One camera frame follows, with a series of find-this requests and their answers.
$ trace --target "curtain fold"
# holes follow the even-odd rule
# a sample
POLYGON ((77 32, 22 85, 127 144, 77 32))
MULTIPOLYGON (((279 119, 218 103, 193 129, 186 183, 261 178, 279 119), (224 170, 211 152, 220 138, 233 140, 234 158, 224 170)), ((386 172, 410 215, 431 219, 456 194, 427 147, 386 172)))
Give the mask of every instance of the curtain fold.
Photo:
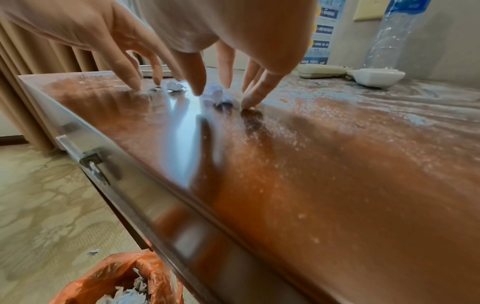
POLYGON ((0 110, 38 150, 53 150, 59 134, 17 76, 107 70, 98 53, 47 40, 0 15, 0 110))

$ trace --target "yellow switch plate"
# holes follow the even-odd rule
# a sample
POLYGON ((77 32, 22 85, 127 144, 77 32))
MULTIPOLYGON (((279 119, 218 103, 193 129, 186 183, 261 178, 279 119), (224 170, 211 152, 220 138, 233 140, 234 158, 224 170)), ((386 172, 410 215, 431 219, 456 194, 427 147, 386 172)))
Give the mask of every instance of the yellow switch plate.
POLYGON ((390 0, 359 0, 353 21, 382 19, 390 0))

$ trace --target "trash bag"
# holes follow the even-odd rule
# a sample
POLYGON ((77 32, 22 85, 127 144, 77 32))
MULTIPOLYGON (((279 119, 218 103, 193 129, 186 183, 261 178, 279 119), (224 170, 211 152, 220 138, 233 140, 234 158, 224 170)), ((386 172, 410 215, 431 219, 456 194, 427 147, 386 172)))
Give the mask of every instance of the trash bag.
POLYGON ((151 304, 183 304, 183 286, 177 281, 175 292, 170 270, 150 250, 112 254, 78 280, 70 282, 49 304, 95 304, 105 294, 114 295, 117 287, 130 289, 138 274, 148 283, 151 304))

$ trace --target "patterned carpet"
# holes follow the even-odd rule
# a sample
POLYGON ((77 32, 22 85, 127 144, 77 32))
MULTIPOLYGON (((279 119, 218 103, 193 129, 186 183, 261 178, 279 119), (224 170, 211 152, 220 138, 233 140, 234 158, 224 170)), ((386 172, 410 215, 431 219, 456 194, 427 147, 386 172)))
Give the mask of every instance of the patterned carpet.
POLYGON ((0 303, 48 303, 109 254, 138 250, 66 155, 0 147, 0 168, 0 303))

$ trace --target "plastic bottle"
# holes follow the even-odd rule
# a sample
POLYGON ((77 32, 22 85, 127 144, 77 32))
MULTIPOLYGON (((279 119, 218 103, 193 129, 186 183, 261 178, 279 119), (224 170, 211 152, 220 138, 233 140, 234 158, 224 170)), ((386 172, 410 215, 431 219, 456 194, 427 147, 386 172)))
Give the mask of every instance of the plastic bottle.
POLYGON ((363 68, 394 69, 405 40, 429 4, 430 0, 390 0, 363 68))

